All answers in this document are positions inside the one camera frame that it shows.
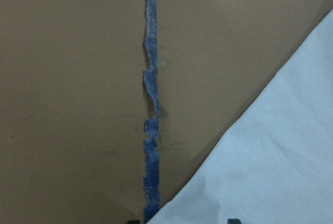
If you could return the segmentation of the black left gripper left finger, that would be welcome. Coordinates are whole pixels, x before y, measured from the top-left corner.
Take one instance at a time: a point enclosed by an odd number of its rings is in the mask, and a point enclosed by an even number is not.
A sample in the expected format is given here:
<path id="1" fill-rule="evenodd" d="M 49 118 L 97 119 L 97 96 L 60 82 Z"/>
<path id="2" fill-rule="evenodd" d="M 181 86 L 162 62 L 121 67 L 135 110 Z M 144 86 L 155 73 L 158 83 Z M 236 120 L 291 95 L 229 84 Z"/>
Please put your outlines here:
<path id="1" fill-rule="evenodd" d="M 129 220 L 127 224 L 140 224 L 140 220 Z"/>

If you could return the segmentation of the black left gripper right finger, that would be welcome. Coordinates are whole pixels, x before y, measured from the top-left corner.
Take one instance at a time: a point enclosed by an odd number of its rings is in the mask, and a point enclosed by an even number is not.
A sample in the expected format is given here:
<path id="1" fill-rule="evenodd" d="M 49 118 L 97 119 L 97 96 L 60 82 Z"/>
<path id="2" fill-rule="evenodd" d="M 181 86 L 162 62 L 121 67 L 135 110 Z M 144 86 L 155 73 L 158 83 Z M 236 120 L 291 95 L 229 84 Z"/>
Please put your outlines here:
<path id="1" fill-rule="evenodd" d="M 240 224 L 240 220 L 237 218 L 234 219 L 230 218 L 227 220 L 227 224 Z"/>

